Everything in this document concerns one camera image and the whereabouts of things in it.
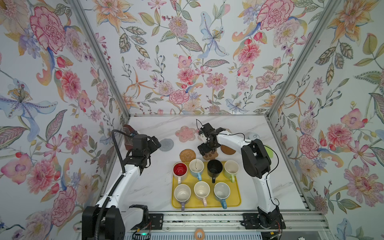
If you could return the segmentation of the brown paw print coaster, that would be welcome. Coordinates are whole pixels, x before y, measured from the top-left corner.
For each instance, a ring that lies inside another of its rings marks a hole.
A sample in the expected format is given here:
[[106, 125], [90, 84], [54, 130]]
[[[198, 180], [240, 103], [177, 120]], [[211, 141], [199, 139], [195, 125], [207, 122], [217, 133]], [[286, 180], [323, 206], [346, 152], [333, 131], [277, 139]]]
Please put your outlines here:
[[206, 161], [215, 160], [219, 156], [217, 151], [211, 151], [203, 156]]

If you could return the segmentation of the white mug purple handle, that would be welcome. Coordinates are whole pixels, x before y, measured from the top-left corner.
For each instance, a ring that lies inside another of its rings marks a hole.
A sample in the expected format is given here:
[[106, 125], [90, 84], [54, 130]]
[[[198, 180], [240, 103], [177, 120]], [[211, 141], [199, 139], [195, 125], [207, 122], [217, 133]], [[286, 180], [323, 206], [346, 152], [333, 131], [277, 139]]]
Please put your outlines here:
[[181, 211], [184, 212], [186, 204], [191, 198], [192, 192], [188, 185], [180, 184], [174, 190], [175, 199], [181, 204]]

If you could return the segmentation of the light green mug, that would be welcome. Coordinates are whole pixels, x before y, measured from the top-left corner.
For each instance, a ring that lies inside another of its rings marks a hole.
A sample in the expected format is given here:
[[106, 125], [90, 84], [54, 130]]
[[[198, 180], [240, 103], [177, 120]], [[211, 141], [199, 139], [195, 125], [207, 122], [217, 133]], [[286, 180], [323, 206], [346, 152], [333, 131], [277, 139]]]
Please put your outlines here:
[[229, 179], [231, 183], [236, 181], [236, 175], [239, 172], [239, 165], [233, 160], [228, 160], [224, 164], [224, 176]]

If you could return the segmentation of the dark brown round coaster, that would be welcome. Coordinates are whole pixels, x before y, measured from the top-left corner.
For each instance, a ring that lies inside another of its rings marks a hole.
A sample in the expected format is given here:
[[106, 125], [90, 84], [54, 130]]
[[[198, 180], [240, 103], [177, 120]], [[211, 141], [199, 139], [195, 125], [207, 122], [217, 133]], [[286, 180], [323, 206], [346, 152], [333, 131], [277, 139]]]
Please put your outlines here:
[[233, 150], [225, 145], [221, 145], [221, 151], [226, 155], [233, 155], [236, 153], [236, 150]]

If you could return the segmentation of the red inside white mug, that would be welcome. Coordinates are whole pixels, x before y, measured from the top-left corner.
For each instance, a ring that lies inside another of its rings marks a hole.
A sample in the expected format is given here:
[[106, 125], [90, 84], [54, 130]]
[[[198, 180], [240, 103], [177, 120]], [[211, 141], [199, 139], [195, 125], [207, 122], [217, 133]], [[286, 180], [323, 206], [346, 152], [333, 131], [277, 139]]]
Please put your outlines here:
[[185, 163], [176, 163], [173, 166], [173, 175], [178, 185], [188, 177], [188, 167]]

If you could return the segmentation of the tan rattan round coaster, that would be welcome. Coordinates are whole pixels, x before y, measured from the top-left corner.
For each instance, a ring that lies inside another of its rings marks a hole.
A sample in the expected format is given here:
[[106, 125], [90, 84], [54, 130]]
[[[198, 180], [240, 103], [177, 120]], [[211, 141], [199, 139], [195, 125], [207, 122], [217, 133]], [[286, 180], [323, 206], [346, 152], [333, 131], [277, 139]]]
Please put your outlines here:
[[185, 149], [181, 151], [180, 153], [180, 160], [183, 163], [191, 162], [192, 160], [196, 159], [197, 155], [194, 150], [191, 149]]

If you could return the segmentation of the grey-blue woven round coaster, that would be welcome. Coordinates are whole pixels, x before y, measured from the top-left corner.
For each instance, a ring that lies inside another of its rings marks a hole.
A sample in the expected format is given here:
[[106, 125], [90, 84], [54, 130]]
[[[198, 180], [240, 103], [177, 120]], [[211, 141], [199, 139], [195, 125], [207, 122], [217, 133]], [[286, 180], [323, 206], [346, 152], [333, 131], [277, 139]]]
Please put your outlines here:
[[174, 141], [172, 139], [163, 139], [160, 141], [160, 151], [168, 152], [174, 147]]

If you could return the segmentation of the pink flower coaster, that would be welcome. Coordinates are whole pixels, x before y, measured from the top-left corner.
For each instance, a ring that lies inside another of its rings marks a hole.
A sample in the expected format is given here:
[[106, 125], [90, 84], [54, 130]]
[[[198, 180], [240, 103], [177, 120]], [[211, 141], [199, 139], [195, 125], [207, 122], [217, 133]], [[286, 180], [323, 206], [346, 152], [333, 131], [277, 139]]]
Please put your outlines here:
[[179, 141], [185, 143], [187, 141], [194, 141], [196, 139], [196, 130], [187, 126], [182, 126], [175, 135], [179, 138]]

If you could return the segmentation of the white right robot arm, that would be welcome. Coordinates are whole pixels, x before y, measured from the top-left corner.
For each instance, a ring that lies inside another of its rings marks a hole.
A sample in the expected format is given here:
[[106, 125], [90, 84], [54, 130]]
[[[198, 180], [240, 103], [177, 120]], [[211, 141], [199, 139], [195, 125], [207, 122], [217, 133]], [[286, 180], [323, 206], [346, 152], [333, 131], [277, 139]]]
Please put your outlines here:
[[278, 204], [270, 188], [271, 158], [266, 146], [259, 139], [249, 140], [244, 134], [231, 134], [224, 128], [214, 129], [209, 123], [198, 128], [203, 143], [198, 146], [201, 155], [215, 151], [222, 145], [242, 156], [243, 167], [252, 177], [258, 197], [258, 211], [265, 214], [278, 213]]

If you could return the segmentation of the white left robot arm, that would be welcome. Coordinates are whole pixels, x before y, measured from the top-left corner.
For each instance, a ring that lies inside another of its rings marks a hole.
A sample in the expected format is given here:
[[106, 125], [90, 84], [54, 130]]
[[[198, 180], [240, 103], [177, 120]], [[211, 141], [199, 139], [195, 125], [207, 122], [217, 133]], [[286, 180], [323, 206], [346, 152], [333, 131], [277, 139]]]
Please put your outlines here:
[[147, 206], [131, 205], [123, 210], [123, 203], [130, 187], [151, 165], [151, 155], [161, 144], [156, 137], [135, 135], [131, 138], [132, 149], [123, 158], [116, 137], [112, 136], [112, 140], [122, 171], [108, 193], [95, 206], [85, 208], [82, 214], [83, 240], [123, 240], [127, 231], [137, 233], [152, 223]]

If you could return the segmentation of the white mug blue handle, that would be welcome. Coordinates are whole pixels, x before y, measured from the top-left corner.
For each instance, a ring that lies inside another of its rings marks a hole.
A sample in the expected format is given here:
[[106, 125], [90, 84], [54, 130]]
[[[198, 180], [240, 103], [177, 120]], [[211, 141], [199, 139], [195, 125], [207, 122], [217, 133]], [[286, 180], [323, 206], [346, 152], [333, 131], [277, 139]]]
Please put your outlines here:
[[230, 187], [224, 182], [216, 183], [214, 186], [214, 194], [216, 200], [221, 204], [222, 208], [226, 210], [228, 208], [226, 200], [231, 194]]

